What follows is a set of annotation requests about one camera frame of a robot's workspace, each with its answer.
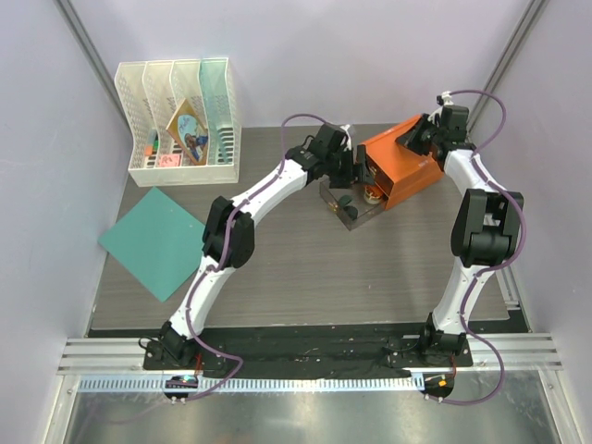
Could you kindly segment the gold compact jar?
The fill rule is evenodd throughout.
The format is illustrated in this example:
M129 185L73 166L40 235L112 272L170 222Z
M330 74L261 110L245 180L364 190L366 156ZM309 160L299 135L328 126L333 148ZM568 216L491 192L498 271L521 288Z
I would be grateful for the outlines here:
M380 204L382 201L382 192L377 191L371 186L366 186L364 188L364 201L367 204Z

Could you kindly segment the dark green round lid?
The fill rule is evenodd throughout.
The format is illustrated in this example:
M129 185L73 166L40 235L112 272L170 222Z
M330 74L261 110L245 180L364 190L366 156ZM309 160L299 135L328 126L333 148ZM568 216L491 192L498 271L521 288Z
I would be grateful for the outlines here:
M352 197L350 195L343 195L338 200L338 206L339 208L345 209L351 202Z

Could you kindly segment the clear drawer gold knob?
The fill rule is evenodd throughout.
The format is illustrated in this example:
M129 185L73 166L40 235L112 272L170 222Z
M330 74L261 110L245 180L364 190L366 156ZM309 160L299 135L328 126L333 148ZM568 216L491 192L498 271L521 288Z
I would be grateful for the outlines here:
M328 210L333 213L349 231L360 227L384 211L385 203L383 199L379 204L368 204L364 201L364 188L364 185L354 184L349 189L337 189L329 187L329 179L324 179L320 182L319 194L327 204ZM352 197L349 206L353 206L358 210L358 217L355 220L351 220L345 213L344 209L339 208L338 206L338 200L343 195L350 195Z

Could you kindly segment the black round cap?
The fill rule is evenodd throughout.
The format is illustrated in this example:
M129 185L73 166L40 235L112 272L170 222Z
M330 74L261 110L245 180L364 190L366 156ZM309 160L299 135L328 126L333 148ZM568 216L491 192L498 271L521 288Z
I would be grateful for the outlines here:
M351 220L355 220L358 217L358 210L353 206L346 206L344 211Z

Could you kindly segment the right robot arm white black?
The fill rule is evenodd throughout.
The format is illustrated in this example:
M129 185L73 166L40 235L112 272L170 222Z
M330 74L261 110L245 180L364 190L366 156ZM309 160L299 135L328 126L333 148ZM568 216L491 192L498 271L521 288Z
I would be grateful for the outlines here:
M397 140L416 154L431 156L462 195L450 234L455 258L450 279L412 347L430 365L467 351L468 321L481 290L495 271L516 258L525 240L524 197L489 174L479 147L468 140L470 111L453 103L453 95L439 95L438 109L421 115Z

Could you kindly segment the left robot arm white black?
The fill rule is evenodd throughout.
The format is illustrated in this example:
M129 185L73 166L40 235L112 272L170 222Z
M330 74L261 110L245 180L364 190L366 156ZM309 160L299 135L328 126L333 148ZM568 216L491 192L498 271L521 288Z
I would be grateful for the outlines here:
M365 152L354 152L351 132L349 124L322 124L314 136L287 150L278 166L249 190L212 202L195 278L151 343L156 347L153 357L162 365L185 369L195 362L204 347L199 335L206 317L229 277L251 259L255 229L271 210L323 177L345 189L369 178Z

